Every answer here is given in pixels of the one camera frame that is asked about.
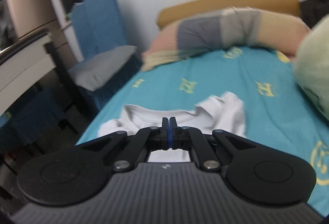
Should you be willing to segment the white t-shirt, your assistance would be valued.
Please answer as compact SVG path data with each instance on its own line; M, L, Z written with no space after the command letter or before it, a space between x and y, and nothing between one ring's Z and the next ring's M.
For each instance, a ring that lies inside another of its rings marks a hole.
M209 96L194 106L193 110L150 110L138 105L125 105L120 118L103 123L98 129L98 137L117 131L135 135L140 129L161 126L163 118L175 117L180 127L194 127L203 134L212 134L222 129L240 137L245 137L244 103L235 94L225 92L222 96Z

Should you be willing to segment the grey seat cushion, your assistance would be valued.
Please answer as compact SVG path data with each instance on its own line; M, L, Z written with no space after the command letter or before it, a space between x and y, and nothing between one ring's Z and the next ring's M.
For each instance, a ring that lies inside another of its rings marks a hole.
M69 75L77 86L96 91L110 81L135 56L136 51L137 47L132 45L116 47L78 63L69 70Z

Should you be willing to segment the blue covered chair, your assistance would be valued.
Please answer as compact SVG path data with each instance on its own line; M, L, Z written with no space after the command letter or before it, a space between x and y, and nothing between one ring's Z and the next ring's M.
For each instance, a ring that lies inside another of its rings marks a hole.
M129 45L117 0L83 0L81 3L74 5L71 22L84 58L83 61L91 59L94 55L113 50L116 47ZM89 91L73 82L69 75L70 69L67 70L64 67L53 41L46 44L46 50L51 54L56 64L55 69L49 73L57 74L65 93L78 112L87 119L94 118L98 111L140 67L140 61L135 54L103 87L96 91Z

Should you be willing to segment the teal patterned bed sheet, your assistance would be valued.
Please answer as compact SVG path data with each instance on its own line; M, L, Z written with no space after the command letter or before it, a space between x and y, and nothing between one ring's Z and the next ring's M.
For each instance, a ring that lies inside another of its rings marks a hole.
M245 138L306 160L316 172L308 203L328 215L328 120L295 82L283 54L232 47L138 72L86 129L80 143L98 138L100 126L120 118L125 105L150 110L193 110L209 96L231 92L244 103Z

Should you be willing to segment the striped pillow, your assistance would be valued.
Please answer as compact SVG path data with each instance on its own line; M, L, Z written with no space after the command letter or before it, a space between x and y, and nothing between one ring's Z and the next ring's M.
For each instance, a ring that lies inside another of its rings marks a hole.
M142 70L233 46L261 46L295 55L309 27L299 18L250 7L226 8L175 21L143 53Z

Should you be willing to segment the green fleece blanket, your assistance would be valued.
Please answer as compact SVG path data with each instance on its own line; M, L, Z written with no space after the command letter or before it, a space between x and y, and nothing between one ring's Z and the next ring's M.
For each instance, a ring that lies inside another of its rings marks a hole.
M314 106L328 118L328 16L323 17L301 42L293 75Z

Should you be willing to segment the white desk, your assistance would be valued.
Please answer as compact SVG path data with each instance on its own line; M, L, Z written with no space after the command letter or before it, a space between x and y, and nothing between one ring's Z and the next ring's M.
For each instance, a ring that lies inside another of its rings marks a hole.
M46 50L51 35L38 31L1 51L1 113L25 91L43 78L56 64Z

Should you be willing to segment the tan headboard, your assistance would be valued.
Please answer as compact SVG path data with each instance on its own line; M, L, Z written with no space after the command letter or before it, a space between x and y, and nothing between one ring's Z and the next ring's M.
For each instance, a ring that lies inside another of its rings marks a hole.
M298 0L194 0L162 9L156 24L161 30L179 19L227 7L251 7L294 16L301 14Z

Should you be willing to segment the black clothing pile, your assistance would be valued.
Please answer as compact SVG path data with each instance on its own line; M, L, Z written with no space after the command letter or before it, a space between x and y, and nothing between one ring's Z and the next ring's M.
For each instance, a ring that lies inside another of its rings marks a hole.
M301 19L311 29L328 14L329 0L304 0L299 3Z

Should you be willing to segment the brown refrigerator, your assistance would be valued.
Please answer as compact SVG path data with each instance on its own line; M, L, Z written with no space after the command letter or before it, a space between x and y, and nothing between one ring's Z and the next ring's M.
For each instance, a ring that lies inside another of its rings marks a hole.
M51 0L6 0L6 2L18 39L46 29L52 35L54 47L64 67L69 70L77 64L76 57L61 30Z

